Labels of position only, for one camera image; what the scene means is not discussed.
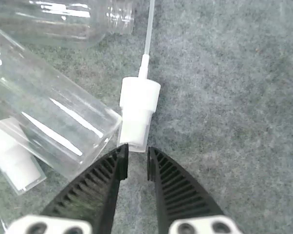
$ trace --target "clear plastic cylinder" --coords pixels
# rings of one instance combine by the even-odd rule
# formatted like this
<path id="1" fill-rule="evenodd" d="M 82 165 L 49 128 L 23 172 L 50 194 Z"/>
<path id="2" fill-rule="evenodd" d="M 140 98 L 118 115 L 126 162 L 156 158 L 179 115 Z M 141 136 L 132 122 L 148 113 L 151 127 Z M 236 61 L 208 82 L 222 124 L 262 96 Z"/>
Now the clear plastic cylinder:
<path id="1" fill-rule="evenodd" d="M 68 179 L 105 147 L 121 117 L 0 30 L 0 128 Z M 26 135 L 19 140 L 17 128 Z"/>
<path id="2" fill-rule="evenodd" d="M 83 48 L 133 22 L 132 0 L 0 0 L 0 28 L 21 42 Z"/>

